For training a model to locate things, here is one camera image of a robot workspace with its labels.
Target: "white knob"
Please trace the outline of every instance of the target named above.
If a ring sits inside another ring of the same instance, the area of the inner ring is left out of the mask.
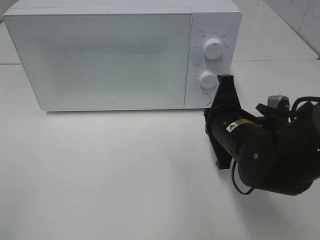
[[[203,52],[208,59],[217,59],[223,51],[224,45],[218,38],[210,38],[203,44]]]
[[[200,86],[204,89],[213,88],[217,82],[218,78],[212,71],[204,71],[199,76]]]

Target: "microwave button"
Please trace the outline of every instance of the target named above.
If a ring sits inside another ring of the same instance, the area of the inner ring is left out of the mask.
[[[211,96],[209,94],[207,94],[207,93],[200,94],[196,98],[196,102],[200,106],[208,106],[211,103]]]
[[[216,37],[210,38],[203,44],[204,55],[210,59],[217,59],[224,51],[224,44]]]

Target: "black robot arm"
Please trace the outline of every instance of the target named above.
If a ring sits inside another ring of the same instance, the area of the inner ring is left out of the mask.
[[[319,97],[299,98],[289,110],[285,96],[270,96],[256,108],[261,117],[241,108],[232,75],[219,75],[211,108],[204,110],[205,131],[216,153],[219,169],[234,170],[253,189],[286,195],[307,190],[320,177]],[[297,109],[300,102],[306,102]]]

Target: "microwave control panel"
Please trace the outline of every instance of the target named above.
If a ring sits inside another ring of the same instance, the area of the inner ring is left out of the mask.
[[[218,75],[229,74],[241,22],[240,12],[193,13],[184,108],[209,108]]]

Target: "white wall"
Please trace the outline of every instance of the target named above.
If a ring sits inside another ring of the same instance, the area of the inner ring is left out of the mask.
[[[264,0],[320,55],[320,0]]]
[[[0,23],[2,22],[3,14],[18,0],[0,0]]]

